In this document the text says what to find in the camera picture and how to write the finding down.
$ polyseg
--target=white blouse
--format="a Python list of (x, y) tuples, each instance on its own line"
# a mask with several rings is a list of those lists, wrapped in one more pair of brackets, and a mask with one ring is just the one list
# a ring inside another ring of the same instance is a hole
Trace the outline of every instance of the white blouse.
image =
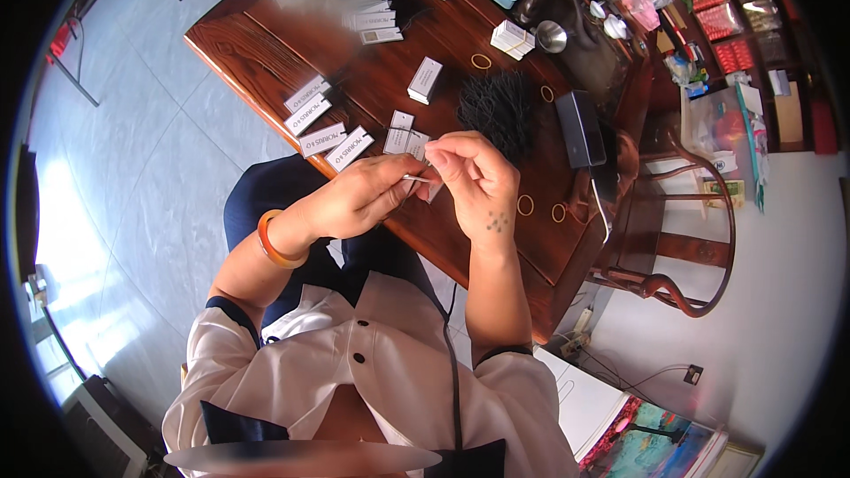
[[(424, 293), (375, 271), (356, 308), (339, 293), (304, 286), (298, 308), (263, 330), (263, 341), (279, 341), (259, 351), (221, 308), (204, 309), (189, 332), (183, 390), (162, 421), (167, 449), (209, 443), (201, 401), (280, 425), (289, 439), (312, 439), (342, 384), (356, 387), (389, 443), (453, 449), (442, 329)], [(578, 476), (546, 365), (504, 352), (474, 371), (458, 364), (458, 372), (464, 449), (505, 439), (505, 476)]]

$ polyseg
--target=person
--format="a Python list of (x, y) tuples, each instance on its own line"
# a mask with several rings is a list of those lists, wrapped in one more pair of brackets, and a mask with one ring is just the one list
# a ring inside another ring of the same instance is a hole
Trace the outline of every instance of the person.
[[(419, 471), (427, 477), (578, 476), (555, 378), (531, 355), (514, 244), (519, 173), (477, 132), (425, 151), (436, 172), (409, 154), (358, 160), (331, 181), (298, 155), (245, 172), (224, 208), (231, 250), (162, 423), (168, 451), (373, 441), (437, 451), (443, 461)], [(455, 360), (416, 252), (374, 228), (408, 196), (427, 198), (405, 174), (442, 179), (471, 242), (473, 370)], [(342, 239), (342, 268), (331, 239)]]

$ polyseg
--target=wooden chair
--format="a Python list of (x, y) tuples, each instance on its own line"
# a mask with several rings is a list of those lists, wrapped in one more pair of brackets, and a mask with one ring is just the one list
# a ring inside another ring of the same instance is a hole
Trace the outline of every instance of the wooden chair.
[[(641, 156), (641, 175), (634, 182), (632, 191), (623, 197), (611, 239), (600, 252), (599, 258), (587, 276), (587, 281), (632, 292), (644, 299), (652, 296), (662, 303), (679, 308), (688, 316), (703, 317), (717, 306), (732, 274), (735, 254), (735, 217), (732, 198), (729, 196), (726, 182), (714, 165), (703, 157), (684, 149), (672, 126), (664, 127), (661, 130), (661, 136), (666, 139), (669, 143), (668, 147), (677, 156), (691, 164), (661, 174), (651, 174), (645, 163), (653, 159)], [(705, 168), (714, 179), (722, 183), (721, 195), (664, 194), (661, 190), (658, 181), (698, 168)], [(718, 198), (726, 204), (729, 242), (697, 239), (661, 231), (666, 201)], [(682, 290), (671, 278), (661, 273), (653, 273), (657, 255), (723, 268), (720, 287), (709, 301), (684, 296)]]

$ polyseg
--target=wrist tattoo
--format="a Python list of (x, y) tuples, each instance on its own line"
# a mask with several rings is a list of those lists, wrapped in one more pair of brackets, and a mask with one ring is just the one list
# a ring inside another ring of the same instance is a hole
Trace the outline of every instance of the wrist tattoo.
[(499, 216), (496, 217), (493, 211), (490, 211), (490, 218), (493, 218), (493, 221), (487, 225), (487, 231), (491, 229), (495, 229), (496, 232), (502, 232), (502, 227), (507, 228), (507, 218), (505, 218), (505, 213), (499, 213)]

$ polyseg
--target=hand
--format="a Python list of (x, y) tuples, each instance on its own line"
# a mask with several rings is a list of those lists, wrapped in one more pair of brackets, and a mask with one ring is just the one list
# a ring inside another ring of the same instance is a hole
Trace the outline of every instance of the hand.
[(477, 131), (447, 133), (425, 145), (455, 199), (457, 223), (473, 249), (514, 247), (519, 171)]
[(410, 154), (363, 158), (322, 188), (298, 200), (299, 215), (314, 239), (350, 239), (372, 229), (408, 195), (427, 199), (428, 186), (402, 180), (405, 174), (431, 181), (439, 176)]

